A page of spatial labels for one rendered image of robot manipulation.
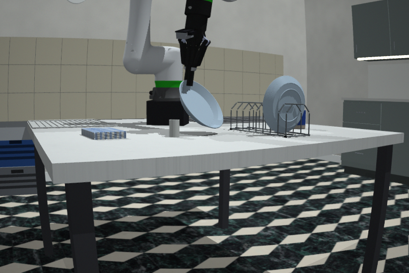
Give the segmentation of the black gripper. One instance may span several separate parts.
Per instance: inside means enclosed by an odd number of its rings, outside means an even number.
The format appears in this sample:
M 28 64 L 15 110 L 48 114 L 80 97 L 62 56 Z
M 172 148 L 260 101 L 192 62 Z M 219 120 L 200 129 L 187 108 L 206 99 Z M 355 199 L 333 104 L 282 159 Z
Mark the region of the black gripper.
M 187 40 L 178 39 L 181 63 L 185 69 L 184 80 L 187 80 L 186 86 L 193 86 L 194 72 L 201 65 L 206 49 L 210 44 L 210 40 L 205 37 L 207 19 L 204 16 L 187 15 L 185 28 L 195 29 L 196 34 Z

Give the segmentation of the beige tiled wall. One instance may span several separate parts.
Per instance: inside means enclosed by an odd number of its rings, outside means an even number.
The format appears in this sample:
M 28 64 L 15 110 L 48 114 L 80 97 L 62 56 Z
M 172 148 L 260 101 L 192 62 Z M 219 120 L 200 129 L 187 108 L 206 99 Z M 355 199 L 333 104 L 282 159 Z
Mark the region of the beige tiled wall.
M 0 37 L 0 140 L 32 140 L 29 120 L 146 119 L 154 74 L 123 64 L 126 40 Z M 223 117 L 263 119 L 268 86 L 283 76 L 283 55 L 207 47 L 195 82 Z M 244 109 L 244 107 L 248 106 Z M 237 109 L 239 106 L 241 107 Z M 234 106 L 234 107 L 233 107 Z M 233 109 L 231 109 L 233 107 Z M 243 110 L 244 109 L 244 110 Z

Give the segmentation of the blue checkered towel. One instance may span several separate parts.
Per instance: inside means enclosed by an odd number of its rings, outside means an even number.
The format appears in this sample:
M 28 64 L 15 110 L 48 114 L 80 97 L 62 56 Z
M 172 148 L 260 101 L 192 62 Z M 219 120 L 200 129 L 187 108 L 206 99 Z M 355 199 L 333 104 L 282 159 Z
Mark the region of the blue checkered towel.
M 94 140 L 127 138 L 126 131 L 114 128 L 84 128 L 81 134 Z

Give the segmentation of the light blue plate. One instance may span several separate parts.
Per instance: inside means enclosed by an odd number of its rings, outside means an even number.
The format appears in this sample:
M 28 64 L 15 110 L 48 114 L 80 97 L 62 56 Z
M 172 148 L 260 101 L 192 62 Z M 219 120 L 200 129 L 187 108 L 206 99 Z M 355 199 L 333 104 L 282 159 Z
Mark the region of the light blue plate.
M 304 91 L 300 83 L 291 76 L 280 76 L 276 78 L 267 88 L 263 99 L 263 115 L 267 125 L 277 132 L 277 120 L 279 113 L 279 133 L 285 133 L 285 117 L 287 113 L 287 132 L 297 126 L 303 116 L 305 106 L 285 104 L 303 103 L 305 104 Z M 283 106 L 284 104 L 284 106 Z M 290 110 L 286 112 L 292 105 Z M 283 108 L 280 110 L 280 108 Z M 280 112 L 279 112 L 280 110 Z
M 199 83 L 186 86 L 187 80 L 181 82 L 180 100 L 187 114 L 198 124 L 217 129 L 223 123 L 221 108 L 212 94 Z

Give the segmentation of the grey ribbed draining mat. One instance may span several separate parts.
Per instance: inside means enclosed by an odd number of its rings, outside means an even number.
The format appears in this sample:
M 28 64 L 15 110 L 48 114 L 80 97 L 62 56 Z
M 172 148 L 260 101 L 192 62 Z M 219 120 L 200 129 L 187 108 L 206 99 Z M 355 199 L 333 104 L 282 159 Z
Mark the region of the grey ribbed draining mat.
M 96 120 L 96 119 L 73 119 L 73 120 L 29 120 L 33 129 L 50 129 L 50 128 L 87 128 L 87 127 L 118 127 L 116 124 Z M 40 122 L 40 123 L 36 123 Z M 44 122 L 44 123 L 42 123 Z M 52 122 L 52 123 L 50 123 Z M 57 122 L 57 123 L 53 123 Z M 64 124 L 62 124 L 64 123 Z M 69 124 L 66 124 L 69 123 Z M 76 123 L 76 124 L 73 124 Z M 80 124 L 79 124 L 80 123 Z M 81 125 L 84 124 L 84 125 Z M 88 125 L 91 124 L 91 125 Z M 95 126 L 99 125 L 99 126 Z M 40 127 L 44 126 L 44 127 Z

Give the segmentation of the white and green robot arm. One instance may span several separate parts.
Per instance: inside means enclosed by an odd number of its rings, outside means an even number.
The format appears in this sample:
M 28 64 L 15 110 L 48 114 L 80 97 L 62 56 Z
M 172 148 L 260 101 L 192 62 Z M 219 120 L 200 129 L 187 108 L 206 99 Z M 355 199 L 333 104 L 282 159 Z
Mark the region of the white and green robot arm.
M 125 69 L 133 74 L 154 74 L 155 86 L 149 92 L 154 101 L 180 101 L 179 86 L 183 81 L 180 49 L 150 44 L 152 0 L 130 0 Z M 212 0 L 187 0 L 185 15 L 210 18 Z

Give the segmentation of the grey cylinder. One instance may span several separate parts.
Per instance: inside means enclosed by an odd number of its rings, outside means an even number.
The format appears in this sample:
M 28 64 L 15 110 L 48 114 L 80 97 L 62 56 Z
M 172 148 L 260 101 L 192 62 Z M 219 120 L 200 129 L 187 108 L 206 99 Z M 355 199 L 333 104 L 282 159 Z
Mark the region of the grey cylinder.
M 180 120 L 169 120 L 169 137 L 180 137 Z

